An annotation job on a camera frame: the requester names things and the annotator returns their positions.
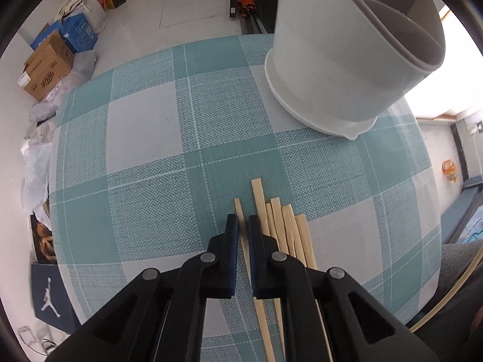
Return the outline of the grey plastic parcel bag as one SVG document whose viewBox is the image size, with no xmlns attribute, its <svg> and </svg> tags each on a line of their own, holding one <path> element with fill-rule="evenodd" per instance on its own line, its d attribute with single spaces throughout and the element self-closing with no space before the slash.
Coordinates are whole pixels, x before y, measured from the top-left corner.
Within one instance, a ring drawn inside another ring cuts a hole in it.
<svg viewBox="0 0 483 362">
<path fill-rule="evenodd" d="M 75 54 L 70 73 L 30 109 L 30 122 L 42 122 L 53 117 L 69 94 L 91 79 L 97 59 L 94 50 Z"/>
</svg>

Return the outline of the teal checked tablecloth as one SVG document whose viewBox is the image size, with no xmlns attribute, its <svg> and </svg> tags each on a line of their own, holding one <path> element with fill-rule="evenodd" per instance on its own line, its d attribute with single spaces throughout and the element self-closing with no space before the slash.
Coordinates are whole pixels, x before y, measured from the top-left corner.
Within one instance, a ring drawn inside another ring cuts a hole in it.
<svg viewBox="0 0 483 362">
<path fill-rule="evenodd" d="M 144 269 L 179 268 L 224 231 L 251 183 L 305 215 L 317 268 L 339 266 L 409 322 L 440 274 L 440 206 L 405 100 L 354 140 L 307 128 L 264 72 L 267 34 L 164 49 L 73 90 L 50 171 L 54 243 L 81 321 Z"/>
</svg>

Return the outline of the white utensil holder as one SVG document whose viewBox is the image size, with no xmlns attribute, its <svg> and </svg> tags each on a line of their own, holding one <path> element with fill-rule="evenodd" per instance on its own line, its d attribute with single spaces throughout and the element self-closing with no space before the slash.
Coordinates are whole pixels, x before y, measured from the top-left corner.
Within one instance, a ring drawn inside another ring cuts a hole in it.
<svg viewBox="0 0 483 362">
<path fill-rule="evenodd" d="M 433 0 L 278 0 L 264 71 L 294 118 L 354 140 L 444 59 Z"/>
</svg>

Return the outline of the dark blue shoe box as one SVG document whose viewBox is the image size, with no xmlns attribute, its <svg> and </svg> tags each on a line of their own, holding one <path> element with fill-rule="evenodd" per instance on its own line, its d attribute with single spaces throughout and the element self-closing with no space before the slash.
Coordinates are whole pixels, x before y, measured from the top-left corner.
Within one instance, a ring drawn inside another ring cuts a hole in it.
<svg viewBox="0 0 483 362">
<path fill-rule="evenodd" d="M 34 262 L 30 266 L 34 314 L 46 324 L 68 334 L 80 326 L 57 265 Z"/>
</svg>

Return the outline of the blue cardboard box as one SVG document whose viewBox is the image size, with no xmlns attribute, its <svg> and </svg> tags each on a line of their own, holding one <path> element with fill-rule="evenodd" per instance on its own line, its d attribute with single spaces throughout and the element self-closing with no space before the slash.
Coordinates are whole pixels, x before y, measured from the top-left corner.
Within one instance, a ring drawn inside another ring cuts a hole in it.
<svg viewBox="0 0 483 362">
<path fill-rule="evenodd" d="M 67 47 L 74 54 L 92 50 L 98 41 L 98 36 L 92 29 L 86 16 L 80 13 L 68 17 L 64 21 L 55 21 L 50 25 L 46 25 L 30 44 L 30 47 L 35 50 L 54 31 L 59 33 Z"/>
</svg>

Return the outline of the brown cardboard box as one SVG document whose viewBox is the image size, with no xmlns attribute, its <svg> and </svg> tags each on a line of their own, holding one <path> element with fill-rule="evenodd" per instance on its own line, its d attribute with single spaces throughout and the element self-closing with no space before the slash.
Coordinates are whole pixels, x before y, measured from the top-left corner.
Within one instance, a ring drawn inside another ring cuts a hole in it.
<svg viewBox="0 0 483 362">
<path fill-rule="evenodd" d="M 26 60 L 17 84 L 35 100 L 42 100 L 70 73 L 73 62 L 74 54 L 54 31 Z"/>
</svg>

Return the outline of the white plastic bag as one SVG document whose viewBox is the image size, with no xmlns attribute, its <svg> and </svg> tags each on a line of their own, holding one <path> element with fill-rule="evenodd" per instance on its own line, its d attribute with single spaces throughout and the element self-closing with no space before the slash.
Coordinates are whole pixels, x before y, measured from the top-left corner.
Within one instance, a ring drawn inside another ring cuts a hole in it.
<svg viewBox="0 0 483 362">
<path fill-rule="evenodd" d="M 21 185 L 21 206 L 48 229 L 52 229 L 47 210 L 50 161 L 56 118 L 40 125 L 35 123 L 24 138 L 21 153 L 24 158 L 24 174 Z"/>
</svg>

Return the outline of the wooden chopstick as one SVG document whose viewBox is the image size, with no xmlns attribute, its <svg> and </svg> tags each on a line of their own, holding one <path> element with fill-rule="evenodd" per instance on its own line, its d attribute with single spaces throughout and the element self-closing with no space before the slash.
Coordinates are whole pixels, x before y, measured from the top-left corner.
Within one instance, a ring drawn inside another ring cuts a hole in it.
<svg viewBox="0 0 483 362">
<path fill-rule="evenodd" d="M 272 206 L 273 219 L 275 223 L 275 230 L 277 233 L 277 241 L 278 241 L 279 248 L 285 254 L 289 254 L 289 249 L 286 241 L 285 223 L 283 219 L 283 211 L 282 211 L 280 199 L 272 198 L 270 200 L 270 204 Z"/>
<path fill-rule="evenodd" d="M 283 205 L 282 211 L 289 254 L 305 264 L 305 254 L 291 204 Z"/>
<path fill-rule="evenodd" d="M 270 236 L 272 238 L 274 238 L 276 240 L 276 242 L 278 242 L 276 226 L 275 226 L 274 218 L 273 218 L 272 205 L 270 203 L 267 203 L 267 204 L 265 204 L 265 206 L 266 206 Z"/>
<path fill-rule="evenodd" d="M 251 260 L 250 260 L 250 253 L 249 253 L 249 240 L 248 240 L 248 234 L 246 231 L 246 221 L 244 218 L 242 205 L 239 198 L 234 199 L 234 205 L 235 205 L 235 211 L 236 211 L 237 219 L 240 226 L 241 249 L 242 249 L 243 257 L 246 264 L 248 279 L 249 281 L 251 281 Z M 268 325 L 268 321 L 267 321 L 267 317 L 264 309 L 264 304 L 261 300 L 258 300 L 255 297 L 253 297 L 253 301 L 254 301 L 254 309 L 259 322 L 261 337 L 264 344 L 267 361 L 275 362 L 276 359 L 275 359 L 273 344 L 272 344 L 271 336 L 269 332 L 269 325 Z"/>
<path fill-rule="evenodd" d="M 311 235 L 310 235 L 310 232 L 309 232 L 309 225 L 308 225 L 308 221 L 306 220 L 306 216 L 305 216 L 305 214 L 295 215 L 295 219 L 296 219 L 296 224 L 297 224 L 297 228 L 298 228 L 299 235 L 300 235 L 301 244 L 302 244 L 302 247 L 303 247 L 303 250 L 304 250 L 305 260 L 306 260 L 307 266 L 310 269 L 317 270 L 317 264 L 316 264 L 315 257 L 314 257 L 314 249 L 313 249 L 313 245 L 312 245 L 312 239 L 311 239 Z M 329 342 L 328 342 L 328 335 L 327 335 L 327 331 L 326 331 L 326 328 L 325 328 L 325 324 L 324 324 L 323 319 L 322 319 L 322 313 L 321 313 L 319 306 L 318 306 L 318 315 L 319 315 L 319 318 L 320 318 L 320 321 L 321 321 L 321 324 L 322 324 L 322 333 L 323 333 L 323 336 L 324 336 L 324 341 L 326 343 L 326 348 L 328 350 L 328 360 L 330 362 L 332 362 L 333 357 L 332 357 L 331 349 L 330 349 Z"/>
<path fill-rule="evenodd" d="M 262 229 L 262 233 L 264 235 L 270 236 L 268 218 L 267 218 L 267 212 L 266 212 L 266 206 L 265 206 L 265 204 L 267 203 L 265 202 L 264 190 L 263 190 L 261 179 L 260 178 L 253 179 L 251 181 L 251 187 L 254 195 L 256 211 L 260 219 L 260 226 Z M 285 340 L 283 336 L 283 316 L 282 316 L 280 299 L 279 298 L 274 299 L 273 304 L 274 304 L 275 312 L 277 316 L 277 325 L 279 329 L 280 343 L 283 350 L 283 355 L 285 355 Z"/>
</svg>

